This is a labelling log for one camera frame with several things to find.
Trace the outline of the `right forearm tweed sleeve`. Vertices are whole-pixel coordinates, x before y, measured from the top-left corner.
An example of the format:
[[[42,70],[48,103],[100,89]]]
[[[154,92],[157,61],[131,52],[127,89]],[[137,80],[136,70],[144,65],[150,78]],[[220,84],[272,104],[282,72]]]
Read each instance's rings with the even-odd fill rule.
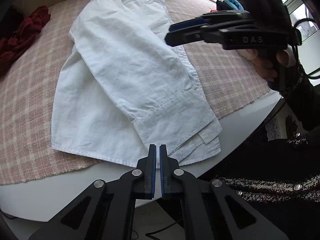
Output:
[[[285,139],[256,142],[230,154],[217,166],[217,178],[248,202],[319,203],[319,91],[301,64],[285,77],[279,93],[304,132],[298,133],[288,116]]]

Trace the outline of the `person's right hand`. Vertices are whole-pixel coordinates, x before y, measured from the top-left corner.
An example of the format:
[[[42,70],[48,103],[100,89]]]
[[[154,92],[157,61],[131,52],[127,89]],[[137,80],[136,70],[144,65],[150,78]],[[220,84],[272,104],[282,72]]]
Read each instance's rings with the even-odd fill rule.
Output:
[[[240,49],[237,52],[246,60],[251,61],[257,74],[266,81],[273,82],[278,73],[274,64],[263,57],[255,49]],[[296,64],[293,49],[288,45],[287,49],[276,54],[277,62],[285,68],[293,67]]]

